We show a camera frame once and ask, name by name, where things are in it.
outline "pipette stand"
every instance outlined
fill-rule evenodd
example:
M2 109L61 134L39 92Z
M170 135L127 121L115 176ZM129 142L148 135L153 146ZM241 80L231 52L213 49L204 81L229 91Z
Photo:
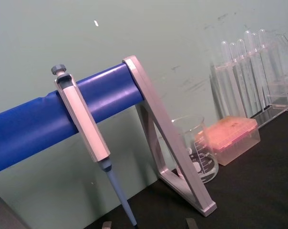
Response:
M136 105L141 124L153 154L159 177L195 207L202 215L210 215L217 207L199 177L189 156L185 153L179 135L172 124L161 100L135 56L123 60L140 90L144 101ZM165 163L154 125L159 129L185 180L170 171Z
M182 196L187 202L189 202L193 207L195 207L202 215L204 216L210 215L217 208L216 203L211 199L194 165L192 164L188 155L185 153L185 147L181 139L179 138L179 135L176 129L174 128L161 100L159 99L156 91L154 90L154 87L150 79L147 77L141 64L139 63L139 61L135 56L128 57L124 59L123 62L126 63L126 65L128 66L129 71L133 77L133 80L144 98L144 100L139 102L138 104L135 103L133 104L135 104L137 112L139 114L147 142L149 144L149 147L153 154L154 161L158 169L159 177L166 184L168 184L174 191L176 191L180 196ZM25 112L25 114L30 115L30 117L34 115L35 120L38 120L39 119L38 117L42 115L39 120L40 121L44 120L43 115L45 115L46 113L42 112L42 114L40 114L41 110L50 109L49 107L52 107L52 109L56 109L58 104L56 94L51 93L47 95L47 97L49 98L47 100L48 101L47 104L45 104L45 102L41 102L40 99L38 98L37 100L33 100L33 102L28 102L26 106L20 105L19 107L13 108L0 114L1 120L3 115L9 114L9 116L5 116L3 120L5 120L5 122L12 121L16 118L15 114L18 114L18 112L20 114L23 114L23 112ZM48 117L47 120L52 119L53 117L54 116L52 115ZM20 124L22 128L20 128L18 125L12 126L12 128L15 129L10 129L10 133L16 133L16 134L18 133L17 136L22 136L22 134L20 134L20 131L23 131L25 126L27 127L27 123L23 123L23 121L26 120L27 119L22 116L22 119L18 121L18 124ZM32 129L33 128L32 125L35 124L36 123L31 122L31 125L29 127ZM180 167L181 172L185 177L185 180L182 180L179 176L177 176L175 173L173 173L167 168L159 145L154 125L157 126L161 135L163 136L169 150L171 151L173 157L176 160L176 163ZM51 134L43 135L41 138L45 139L47 137L50 137L50 135ZM36 144L40 143L39 139L40 138L36 139L35 141ZM9 139L6 139L5 135L2 136L1 140L5 141L6 144L9 145ZM39 145L39 147L37 147L36 149L36 145L34 145L35 147L31 148L31 150L29 150L28 145L24 146L25 148L23 148L23 146L20 145L22 149L19 150L21 152L29 150L28 153L33 155L47 147L50 147L55 143L56 142L52 143L44 142L43 146ZM13 154L11 156L18 155L16 154L15 148L12 150L12 152ZM22 159L15 158L13 161L18 162ZM17 216L17 214L15 214L13 210L1 198L0 198L0 210L1 210L0 226L2 228L4 229L9 228L7 227L7 225L12 224L15 225L14 228L16 229L28 228L24 224L24 222Z

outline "test tube rack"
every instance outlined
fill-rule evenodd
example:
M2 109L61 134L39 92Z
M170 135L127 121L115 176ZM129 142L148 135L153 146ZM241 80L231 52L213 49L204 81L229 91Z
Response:
M221 43L224 63L212 66L211 86L221 117L255 118L262 127L288 111L288 73L283 55L288 55L284 37L246 31L236 43Z

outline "lab bench surface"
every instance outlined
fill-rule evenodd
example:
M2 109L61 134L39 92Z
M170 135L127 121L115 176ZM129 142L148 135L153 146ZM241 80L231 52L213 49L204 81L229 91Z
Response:
M288 112L259 130L261 141L225 167L206 184L217 209L201 216L158 180L129 203L139 229L184 229L194 218L199 229L288 229ZM86 229L132 229L122 206Z

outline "metal stand leg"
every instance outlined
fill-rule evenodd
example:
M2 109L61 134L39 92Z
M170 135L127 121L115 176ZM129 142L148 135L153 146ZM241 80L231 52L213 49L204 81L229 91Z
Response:
M136 108L160 178L201 214L208 216L217 208L216 203L211 199L195 167L186 154L185 147L151 81L135 56L128 57L123 62L127 64L135 83L145 99ZM158 127L169 150L181 168L185 181L166 167L154 124Z
M111 229L111 224L111 221L104 222L102 229Z
M185 229L198 229L196 221L193 218L186 218L186 228Z
M2 229L30 229L0 197L0 227Z

